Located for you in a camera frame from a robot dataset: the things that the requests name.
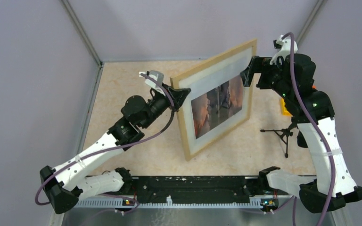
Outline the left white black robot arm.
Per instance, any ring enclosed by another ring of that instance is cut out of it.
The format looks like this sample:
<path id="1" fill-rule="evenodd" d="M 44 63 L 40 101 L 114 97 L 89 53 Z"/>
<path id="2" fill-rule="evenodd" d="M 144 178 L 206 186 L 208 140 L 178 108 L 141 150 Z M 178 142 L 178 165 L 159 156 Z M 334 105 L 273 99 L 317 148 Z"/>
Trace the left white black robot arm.
<path id="1" fill-rule="evenodd" d="M 189 88 L 173 88 L 164 84 L 158 71 L 140 73 L 150 87 L 151 99 L 134 95 L 121 108 L 122 117 L 95 143 L 67 162 L 40 170 L 41 187 L 56 214 L 71 210 L 79 201 L 109 192 L 128 194 L 132 190 L 132 177 L 125 168 L 93 176 L 98 166 L 131 147 L 146 142 L 143 130 L 163 112 L 171 111 L 171 119 L 179 111 Z"/>

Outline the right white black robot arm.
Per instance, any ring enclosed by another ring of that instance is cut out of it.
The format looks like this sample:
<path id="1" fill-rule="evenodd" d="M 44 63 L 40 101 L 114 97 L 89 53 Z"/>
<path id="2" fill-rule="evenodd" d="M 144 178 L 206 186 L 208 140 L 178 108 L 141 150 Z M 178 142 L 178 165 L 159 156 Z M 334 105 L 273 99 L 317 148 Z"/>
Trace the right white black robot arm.
<path id="1" fill-rule="evenodd" d="M 279 167 L 260 171 L 257 187 L 263 194 L 282 190 L 300 199 L 311 213 L 334 211 L 347 203 L 362 200 L 362 186 L 352 178 L 343 157 L 336 133 L 335 112 L 329 96 L 314 86 L 316 65 L 297 52 L 292 33 L 274 40 L 277 53 L 272 57 L 253 56 L 240 73 L 245 87 L 253 75 L 260 74 L 257 87 L 271 89 L 283 100 L 291 114 L 291 124 L 284 130 L 297 128 L 297 144 L 308 149 L 316 176 L 290 174 Z"/>

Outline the sunset landscape photo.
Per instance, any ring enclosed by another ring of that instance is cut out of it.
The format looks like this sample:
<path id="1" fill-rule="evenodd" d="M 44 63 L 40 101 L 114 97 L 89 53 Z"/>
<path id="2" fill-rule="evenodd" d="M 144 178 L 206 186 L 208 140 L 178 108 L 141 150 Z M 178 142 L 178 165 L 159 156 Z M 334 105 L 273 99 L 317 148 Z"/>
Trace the sunset landscape photo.
<path id="1" fill-rule="evenodd" d="M 195 138 L 213 130 L 243 108 L 244 86 L 236 76 L 191 101 Z"/>

